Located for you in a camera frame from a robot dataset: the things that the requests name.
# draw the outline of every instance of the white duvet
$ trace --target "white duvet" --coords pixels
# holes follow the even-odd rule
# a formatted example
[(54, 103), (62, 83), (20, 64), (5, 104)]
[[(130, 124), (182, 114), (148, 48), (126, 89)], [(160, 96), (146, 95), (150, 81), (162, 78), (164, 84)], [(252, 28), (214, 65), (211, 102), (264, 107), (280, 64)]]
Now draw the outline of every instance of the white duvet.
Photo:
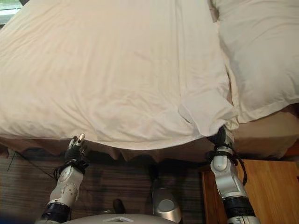
[(235, 116), (205, 0), (30, 0), (0, 31), (0, 136), (165, 148)]

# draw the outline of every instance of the mattress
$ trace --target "mattress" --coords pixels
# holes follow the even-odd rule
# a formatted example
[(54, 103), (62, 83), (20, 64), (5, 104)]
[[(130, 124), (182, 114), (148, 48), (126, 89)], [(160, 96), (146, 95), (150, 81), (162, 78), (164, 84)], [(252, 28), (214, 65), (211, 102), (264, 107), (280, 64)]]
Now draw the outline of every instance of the mattress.
[(206, 1), (31, 0), (0, 31), (0, 136), (150, 150), (234, 123)]
[[(291, 105), (268, 117), (247, 124), (240, 124), (239, 129), (235, 130), (233, 134), (236, 150), (246, 158), (281, 158), (299, 138), (298, 115)], [(67, 149), (69, 140), (6, 139), (0, 137), (0, 144), (19, 152), (27, 148), (44, 148), (52, 154), (60, 154)], [(91, 150), (109, 154), (114, 159), (123, 156), (128, 161), (134, 157), (146, 155), (151, 156), (156, 162), (164, 159), (205, 162), (205, 154), (214, 148), (214, 145), (206, 138), (180, 146), (145, 151), (114, 148), (90, 141), (87, 141), (87, 145)], [(0, 152), (2, 156), (6, 155), (4, 147), (0, 147)]]

